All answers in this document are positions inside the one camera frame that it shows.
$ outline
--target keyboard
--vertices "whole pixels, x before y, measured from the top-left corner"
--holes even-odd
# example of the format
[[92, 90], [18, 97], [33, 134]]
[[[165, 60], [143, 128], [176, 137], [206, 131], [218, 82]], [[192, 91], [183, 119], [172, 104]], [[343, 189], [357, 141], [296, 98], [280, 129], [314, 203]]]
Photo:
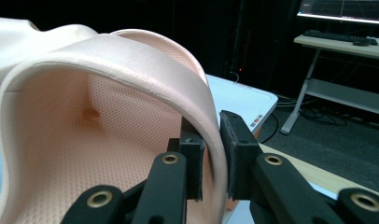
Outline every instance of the keyboard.
[[338, 34], [332, 34], [332, 33], [323, 33], [319, 31], [305, 31], [303, 35], [311, 36], [311, 37], [317, 37], [317, 38], [324, 38], [324, 39], [330, 39], [330, 40], [339, 40], [344, 42], [369, 42], [370, 45], [378, 45], [378, 42], [374, 39], [362, 37], [362, 36], [356, 36], [356, 35], [338, 35]]

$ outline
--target mesh fabric lining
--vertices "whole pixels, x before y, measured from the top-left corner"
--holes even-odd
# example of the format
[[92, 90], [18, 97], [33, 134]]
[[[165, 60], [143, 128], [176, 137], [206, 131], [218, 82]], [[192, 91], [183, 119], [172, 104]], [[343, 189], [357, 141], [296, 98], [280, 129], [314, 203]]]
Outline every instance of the mesh fabric lining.
[[[125, 191], [144, 180], [168, 139], [179, 136], [181, 120], [170, 106], [142, 92], [74, 71], [33, 78], [18, 109], [20, 127], [35, 136], [24, 134], [21, 140], [22, 175], [32, 181], [26, 181], [22, 198], [28, 203], [12, 219], [19, 223], [59, 223], [85, 189], [106, 184]], [[206, 200], [202, 206], [189, 203], [188, 223], [207, 217], [209, 169], [204, 169]]]

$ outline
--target dark wall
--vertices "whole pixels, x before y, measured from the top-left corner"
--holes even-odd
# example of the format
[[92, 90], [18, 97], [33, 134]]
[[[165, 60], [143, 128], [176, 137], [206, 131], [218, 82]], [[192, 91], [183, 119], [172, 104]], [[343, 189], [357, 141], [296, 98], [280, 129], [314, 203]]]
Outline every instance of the dark wall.
[[43, 31], [77, 23], [98, 33], [139, 28], [174, 35], [173, 0], [0, 0], [0, 17], [30, 20]]
[[297, 60], [290, 55], [299, 50], [292, 42], [301, 33], [295, 29], [299, 0], [242, 0], [238, 7], [236, 39], [230, 42], [229, 66], [224, 75], [262, 90], [271, 91], [290, 78]]
[[199, 60], [204, 71], [223, 76], [237, 0], [175, 1], [175, 41]]

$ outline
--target computer monitor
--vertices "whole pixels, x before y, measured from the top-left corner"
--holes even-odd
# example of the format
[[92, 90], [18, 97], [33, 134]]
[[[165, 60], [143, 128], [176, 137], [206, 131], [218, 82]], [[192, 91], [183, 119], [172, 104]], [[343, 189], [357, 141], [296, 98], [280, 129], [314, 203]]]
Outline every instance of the computer monitor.
[[302, 0], [297, 16], [379, 26], [379, 1]]

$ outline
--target metal screw hole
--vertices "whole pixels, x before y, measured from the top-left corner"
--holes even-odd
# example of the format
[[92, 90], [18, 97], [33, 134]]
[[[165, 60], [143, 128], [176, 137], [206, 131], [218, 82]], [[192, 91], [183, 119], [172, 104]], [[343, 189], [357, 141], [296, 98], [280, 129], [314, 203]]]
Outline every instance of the metal screw hole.
[[103, 207], [108, 204], [113, 198], [110, 191], [102, 190], [91, 195], [87, 200], [87, 205], [92, 208]]
[[282, 159], [276, 157], [276, 156], [267, 156], [265, 157], [265, 160], [270, 163], [271, 165], [281, 165], [283, 164]]
[[178, 162], [178, 157], [176, 155], [166, 155], [164, 157], [162, 157], [162, 161], [166, 164], [173, 164], [173, 163], [176, 163]]
[[377, 202], [374, 198], [361, 194], [361, 193], [354, 193], [350, 195], [350, 199], [353, 203], [355, 203], [357, 206], [366, 209], [371, 212], [379, 212], [379, 202]]

